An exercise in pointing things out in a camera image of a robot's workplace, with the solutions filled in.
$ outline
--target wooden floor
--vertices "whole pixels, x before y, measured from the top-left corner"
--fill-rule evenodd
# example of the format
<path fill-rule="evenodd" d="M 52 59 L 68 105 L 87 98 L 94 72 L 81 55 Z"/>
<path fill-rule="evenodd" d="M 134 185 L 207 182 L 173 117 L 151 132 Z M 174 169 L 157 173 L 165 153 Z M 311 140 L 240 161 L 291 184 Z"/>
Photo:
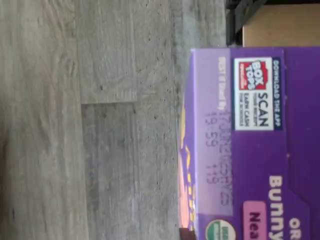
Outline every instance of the wooden floor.
<path fill-rule="evenodd" d="M 0 240 L 178 239 L 190 48 L 222 0 L 0 1 Z"/>

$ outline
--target box tops logo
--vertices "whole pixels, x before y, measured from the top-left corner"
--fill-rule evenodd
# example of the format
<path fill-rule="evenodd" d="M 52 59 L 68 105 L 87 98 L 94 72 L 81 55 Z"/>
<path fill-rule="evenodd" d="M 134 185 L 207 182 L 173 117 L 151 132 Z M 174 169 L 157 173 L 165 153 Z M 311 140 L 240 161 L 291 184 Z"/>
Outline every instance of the box tops logo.
<path fill-rule="evenodd" d="M 267 83 L 268 69 L 265 61 L 239 62 L 240 90 L 266 90 Z"/>

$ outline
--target floor plank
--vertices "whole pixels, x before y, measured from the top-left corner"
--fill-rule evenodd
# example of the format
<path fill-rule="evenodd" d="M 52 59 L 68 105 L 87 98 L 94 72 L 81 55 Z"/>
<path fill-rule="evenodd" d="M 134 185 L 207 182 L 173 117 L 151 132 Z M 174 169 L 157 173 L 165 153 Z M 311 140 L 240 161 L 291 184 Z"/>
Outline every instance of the floor plank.
<path fill-rule="evenodd" d="M 0 1 L 0 239 L 88 240 L 72 0 Z"/>
<path fill-rule="evenodd" d="M 177 141 L 169 0 L 134 0 L 141 240 L 178 239 Z"/>
<path fill-rule="evenodd" d="M 137 100 L 132 1 L 76 0 L 81 100 Z"/>
<path fill-rule="evenodd" d="M 82 107 L 91 240 L 140 239 L 134 111 L 133 103 Z"/>
<path fill-rule="evenodd" d="M 137 100 L 82 107 L 89 235 L 93 240 L 177 240 L 169 1 L 130 4 Z"/>

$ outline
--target purple box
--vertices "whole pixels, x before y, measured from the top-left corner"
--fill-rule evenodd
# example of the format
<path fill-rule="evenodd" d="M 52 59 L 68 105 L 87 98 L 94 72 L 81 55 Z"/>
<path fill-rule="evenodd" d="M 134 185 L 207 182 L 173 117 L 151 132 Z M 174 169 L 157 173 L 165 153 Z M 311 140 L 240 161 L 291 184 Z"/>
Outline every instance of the purple box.
<path fill-rule="evenodd" d="M 180 226 L 199 240 L 320 239 L 320 47 L 194 49 Z"/>

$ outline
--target box tops for education logo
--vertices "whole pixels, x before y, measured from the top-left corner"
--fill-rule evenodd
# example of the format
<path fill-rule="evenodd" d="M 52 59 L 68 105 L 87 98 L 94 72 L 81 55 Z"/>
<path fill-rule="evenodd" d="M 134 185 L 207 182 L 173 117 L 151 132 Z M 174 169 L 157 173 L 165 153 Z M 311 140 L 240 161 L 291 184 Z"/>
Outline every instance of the box tops for education logo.
<path fill-rule="evenodd" d="M 268 69 L 265 60 L 239 62 L 239 89 L 266 90 Z"/>
<path fill-rule="evenodd" d="M 282 129 L 281 61 L 272 57 L 233 60 L 233 128 Z"/>

